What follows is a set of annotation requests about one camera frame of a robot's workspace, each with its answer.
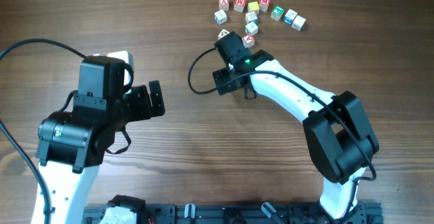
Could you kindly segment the white block teal side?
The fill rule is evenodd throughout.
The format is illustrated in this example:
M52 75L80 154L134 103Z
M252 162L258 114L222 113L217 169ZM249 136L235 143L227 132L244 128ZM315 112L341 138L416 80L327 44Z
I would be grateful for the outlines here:
M258 26L255 22L250 22L245 26L245 33L255 35L258 32Z

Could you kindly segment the red m block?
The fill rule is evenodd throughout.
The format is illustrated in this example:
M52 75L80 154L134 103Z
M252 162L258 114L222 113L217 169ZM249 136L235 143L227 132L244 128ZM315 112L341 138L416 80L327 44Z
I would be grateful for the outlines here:
M260 11L266 12L270 6L271 0L260 0L258 3Z
M233 7L236 12L243 12L245 9L245 5L246 0L235 0Z

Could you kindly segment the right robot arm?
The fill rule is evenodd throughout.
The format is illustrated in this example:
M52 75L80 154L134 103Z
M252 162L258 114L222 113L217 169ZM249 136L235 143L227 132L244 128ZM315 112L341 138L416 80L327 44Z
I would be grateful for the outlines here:
M235 32L215 44L225 67L213 73L218 93L244 89L266 96L303 126L311 160L324 177L319 203L334 221L346 221L357 205L360 181L372 170L379 143L363 106L353 93L323 91L287 71L264 50L251 53Z

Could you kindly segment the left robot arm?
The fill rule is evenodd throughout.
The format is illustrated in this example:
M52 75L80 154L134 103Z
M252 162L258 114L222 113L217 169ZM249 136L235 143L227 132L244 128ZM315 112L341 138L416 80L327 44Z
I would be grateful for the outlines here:
M130 122L164 115L158 81L133 86L129 52L86 56L72 111L53 112L38 129L39 171L48 188L50 223L80 223L104 154Z

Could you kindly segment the red A block front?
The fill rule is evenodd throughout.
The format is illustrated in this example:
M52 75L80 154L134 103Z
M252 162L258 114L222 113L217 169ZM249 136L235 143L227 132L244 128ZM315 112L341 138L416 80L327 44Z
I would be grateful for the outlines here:
M251 33L249 33L242 37L242 42L246 48L250 48L255 44L255 38Z

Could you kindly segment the red a block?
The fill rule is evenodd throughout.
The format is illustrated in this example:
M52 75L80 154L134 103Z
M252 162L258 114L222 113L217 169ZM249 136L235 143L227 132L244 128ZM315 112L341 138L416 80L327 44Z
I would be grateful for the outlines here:
M242 42L246 48L250 48L255 44L255 38L251 33L249 33L242 37Z
M218 7L219 7L219 10L228 11L229 10L229 0L219 0Z

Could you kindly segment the soccer ball picture block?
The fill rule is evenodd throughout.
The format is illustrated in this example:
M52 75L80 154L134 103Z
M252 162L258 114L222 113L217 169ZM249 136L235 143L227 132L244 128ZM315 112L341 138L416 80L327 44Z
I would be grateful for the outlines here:
M218 34L218 40L220 40L221 38L223 38L224 36L228 35L230 32L226 29L222 29L219 34Z

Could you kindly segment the white block blue side centre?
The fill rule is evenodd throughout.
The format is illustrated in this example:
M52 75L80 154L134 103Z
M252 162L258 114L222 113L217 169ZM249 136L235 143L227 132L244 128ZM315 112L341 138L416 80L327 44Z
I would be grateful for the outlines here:
M258 17L255 12L248 12L245 14L245 21L247 24L253 22L254 24L258 24Z

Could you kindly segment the blue side block left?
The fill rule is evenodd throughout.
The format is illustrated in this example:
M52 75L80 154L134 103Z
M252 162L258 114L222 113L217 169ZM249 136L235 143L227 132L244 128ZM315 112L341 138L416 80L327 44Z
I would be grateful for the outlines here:
M214 19L217 24L222 24L227 21L227 14L224 10L218 10L214 13Z

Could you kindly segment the yellow top block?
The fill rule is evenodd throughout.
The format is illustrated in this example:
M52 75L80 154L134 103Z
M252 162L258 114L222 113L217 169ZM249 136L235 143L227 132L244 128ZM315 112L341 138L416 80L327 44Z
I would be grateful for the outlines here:
M257 1L248 3L248 12L254 12L256 15L258 15L259 11L260 11L260 6Z

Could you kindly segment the red A block far left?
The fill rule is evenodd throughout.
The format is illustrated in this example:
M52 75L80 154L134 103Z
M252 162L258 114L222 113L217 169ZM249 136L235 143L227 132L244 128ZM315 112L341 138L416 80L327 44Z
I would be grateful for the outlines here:
M219 7L219 10L228 11L229 10L229 0L219 0L218 7Z

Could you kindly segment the green top block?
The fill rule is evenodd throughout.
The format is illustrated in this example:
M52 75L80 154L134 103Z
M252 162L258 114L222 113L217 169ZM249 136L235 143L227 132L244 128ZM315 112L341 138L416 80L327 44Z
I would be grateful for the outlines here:
M273 11L271 12L271 18L274 19L275 21L279 21L283 16L284 11L285 10L282 7L276 5L273 8Z

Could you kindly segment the blue side block right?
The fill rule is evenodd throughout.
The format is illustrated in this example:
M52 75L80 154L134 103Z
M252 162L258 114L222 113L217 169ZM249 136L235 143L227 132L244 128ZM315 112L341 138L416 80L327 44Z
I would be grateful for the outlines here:
M294 10L289 9L285 16L283 21L289 25L292 25L293 21L295 20L295 18L297 17L298 13L295 12Z

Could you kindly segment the plain white block far right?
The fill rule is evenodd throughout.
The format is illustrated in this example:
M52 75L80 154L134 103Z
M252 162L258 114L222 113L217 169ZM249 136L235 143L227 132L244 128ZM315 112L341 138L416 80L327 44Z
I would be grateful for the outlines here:
M303 28L303 26L304 26L304 24L305 24L305 22L306 22L305 18L303 18L302 16L297 16L293 20L292 28L295 29L295 30L297 30L297 31L301 31L302 28Z

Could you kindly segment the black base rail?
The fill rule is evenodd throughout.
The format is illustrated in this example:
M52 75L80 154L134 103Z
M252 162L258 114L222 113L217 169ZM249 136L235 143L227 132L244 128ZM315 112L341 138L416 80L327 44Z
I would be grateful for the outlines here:
M276 223L269 218L259 205L213 205L213 206L176 206L174 204L148 204L145 223ZM282 223L332 223L326 212L317 202L273 205L276 217ZM345 223L383 224L382 207L379 203L359 202L351 211Z

